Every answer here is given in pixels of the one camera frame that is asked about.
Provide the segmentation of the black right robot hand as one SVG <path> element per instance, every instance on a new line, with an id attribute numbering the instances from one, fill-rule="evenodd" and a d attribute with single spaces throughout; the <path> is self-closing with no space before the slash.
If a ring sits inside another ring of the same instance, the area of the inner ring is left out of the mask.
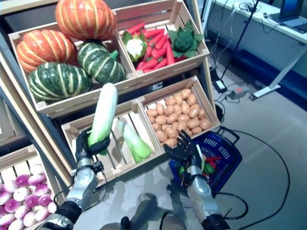
<path id="1" fill-rule="evenodd" d="M 166 143 L 163 144 L 166 154 L 172 159 L 185 162 L 188 166 L 198 166 L 201 168 L 202 157 L 200 156 L 196 144 L 185 130 L 181 130 L 177 138 L 177 145 L 172 148 Z"/>

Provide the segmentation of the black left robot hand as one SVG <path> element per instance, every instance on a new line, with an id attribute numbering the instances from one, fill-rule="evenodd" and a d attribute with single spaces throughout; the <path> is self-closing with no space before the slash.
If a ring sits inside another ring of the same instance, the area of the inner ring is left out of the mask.
<path id="1" fill-rule="evenodd" d="M 82 131 L 76 139 L 76 151 L 75 157 L 77 163 L 84 158 L 92 159 L 93 155 L 102 153 L 107 149 L 110 144 L 110 137 L 106 137 L 103 140 L 96 141 L 93 145 L 88 145 L 88 138 L 91 134 L 91 127 Z"/>

